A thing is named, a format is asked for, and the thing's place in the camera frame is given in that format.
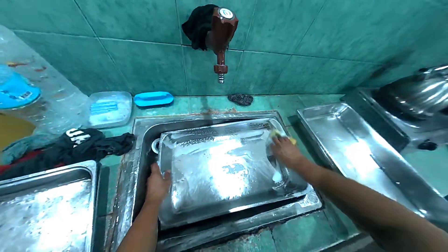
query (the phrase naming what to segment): yellow sponge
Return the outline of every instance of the yellow sponge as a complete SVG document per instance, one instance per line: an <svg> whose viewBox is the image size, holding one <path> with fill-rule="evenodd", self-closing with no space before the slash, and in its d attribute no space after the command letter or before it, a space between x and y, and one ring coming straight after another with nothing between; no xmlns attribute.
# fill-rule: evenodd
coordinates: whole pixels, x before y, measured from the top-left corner
<svg viewBox="0 0 448 252"><path fill-rule="evenodd" d="M277 137L279 137L279 136L282 136L281 134L280 134L280 131L278 131L278 130L273 130L273 131L271 131L271 133L270 133L270 135L269 135L271 138L272 137L274 137L274 136L277 136ZM288 139L291 141L291 143L293 144L293 145L296 145L297 144L297 140L296 139L294 139L294 138L292 138L292 137L288 137Z"/></svg>

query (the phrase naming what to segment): brown faucet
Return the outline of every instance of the brown faucet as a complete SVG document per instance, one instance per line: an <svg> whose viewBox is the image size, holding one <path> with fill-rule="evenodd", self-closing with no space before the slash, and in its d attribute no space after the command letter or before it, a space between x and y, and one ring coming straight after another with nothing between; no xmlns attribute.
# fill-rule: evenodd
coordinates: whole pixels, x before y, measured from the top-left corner
<svg viewBox="0 0 448 252"><path fill-rule="evenodd" d="M211 31L207 33L205 43L208 48L213 50L218 61L213 67L218 74L218 82L224 83L224 74L228 67L225 64L224 52L233 38L238 26L238 18L233 12L226 8L214 8L211 18Z"/></svg>

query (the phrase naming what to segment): stainless steel tray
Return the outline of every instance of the stainless steel tray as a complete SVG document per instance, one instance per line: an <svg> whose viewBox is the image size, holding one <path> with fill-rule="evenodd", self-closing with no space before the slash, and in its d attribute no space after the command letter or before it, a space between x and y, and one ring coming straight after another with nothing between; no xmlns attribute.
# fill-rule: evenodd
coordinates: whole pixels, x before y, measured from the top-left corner
<svg viewBox="0 0 448 252"><path fill-rule="evenodd" d="M346 103L298 110L313 142L333 169L439 224L448 202Z"/></svg>
<svg viewBox="0 0 448 252"><path fill-rule="evenodd" d="M260 206L305 193L307 183L272 156L272 118L163 133L161 171L172 171L163 201L162 229Z"/></svg>
<svg viewBox="0 0 448 252"><path fill-rule="evenodd" d="M96 162L0 181L3 251L91 251Z"/></svg>

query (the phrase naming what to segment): water bottle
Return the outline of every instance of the water bottle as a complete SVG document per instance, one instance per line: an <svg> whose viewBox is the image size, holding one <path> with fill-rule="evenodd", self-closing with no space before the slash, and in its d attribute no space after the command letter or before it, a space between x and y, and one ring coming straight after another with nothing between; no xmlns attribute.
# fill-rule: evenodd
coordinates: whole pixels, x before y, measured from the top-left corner
<svg viewBox="0 0 448 252"><path fill-rule="evenodd" d="M12 31L0 25L2 63L0 113L29 121L39 133L62 134L87 125L89 97Z"/></svg>

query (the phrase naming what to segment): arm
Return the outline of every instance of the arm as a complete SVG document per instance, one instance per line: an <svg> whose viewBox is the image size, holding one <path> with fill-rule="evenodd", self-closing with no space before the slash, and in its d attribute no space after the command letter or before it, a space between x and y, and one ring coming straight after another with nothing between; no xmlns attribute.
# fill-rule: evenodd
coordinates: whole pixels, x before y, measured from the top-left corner
<svg viewBox="0 0 448 252"><path fill-rule="evenodd" d="M324 193L346 215L390 251L438 252L448 234L401 204L304 157L287 138L274 138L272 150L290 169Z"/></svg>
<svg viewBox="0 0 448 252"><path fill-rule="evenodd" d="M151 165L151 176L142 210L123 238L117 252L153 252L157 244L157 219L159 207L171 185L170 172L160 173L159 166Z"/></svg>

